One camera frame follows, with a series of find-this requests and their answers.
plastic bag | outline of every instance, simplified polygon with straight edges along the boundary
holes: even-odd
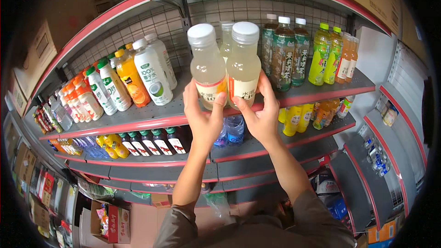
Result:
[[[223,220],[224,225],[235,223],[235,219],[230,216],[230,204],[228,204],[227,194],[225,192],[206,193],[207,204],[214,210],[216,217]]]

open cardboard box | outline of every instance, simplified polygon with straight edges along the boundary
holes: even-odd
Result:
[[[101,233],[100,218],[97,210],[101,209],[101,202],[92,201],[90,215],[90,233],[105,243],[130,243],[130,212],[114,205],[109,206],[108,239]]]

hand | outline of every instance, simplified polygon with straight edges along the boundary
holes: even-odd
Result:
[[[208,153],[223,127],[223,105],[227,93],[221,92],[213,102],[211,113],[203,113],[198,103],[198,91],[195,80],[185,86],[184,113],[193,133],[193,145]]]
[[[246,101],[238,96],[233,97],[233,102],[242,112],[251,135],[261,142],[263,146],[266,146],[279,138],[277,133],[277,117],[280,104],[263,70],[260,71],[257,90],[263,95],[263,110],[254,113],[246,104]]]

sleeve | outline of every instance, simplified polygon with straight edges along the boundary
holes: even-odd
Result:
[[[294,226],[288,230],[308,238],[317,247],[354,247],[351,231],[333,218],[328,208],[312,190],[304,191],[293,206]]]
[[[184,207],[173,205],[165,214],[153,247],[181,247],[197,237],[195,213]]]

bottle cap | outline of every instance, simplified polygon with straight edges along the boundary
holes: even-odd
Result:
[[[205,47],[216,43],[216,32],[211,24],[201,23],[187,31],[188,43],[194,47]]]
[[[139,39],[132,44],[133,49],[135,49],[135,50],[137,50],[141,47],[147,46],[147,45],[148,45],[148,43],[147,43],[146,39]]]
[[[266,18],[267,19],[276,20],[277,19],[277,14],[266,14]]]
[[[295,22],[300,25],[306,25],[306,19],[304,18],[296,17]]]
[[[290,24],[291,19],[289,17],[279,17],[279,23]]]
[[[233,25],[233,40],[240,44],[254,44],[259,41],[259,27],[251,22],[241,21]]]
[[[329,30],[329,25],[325,22],[320,22],[320,28],[324,30]]]

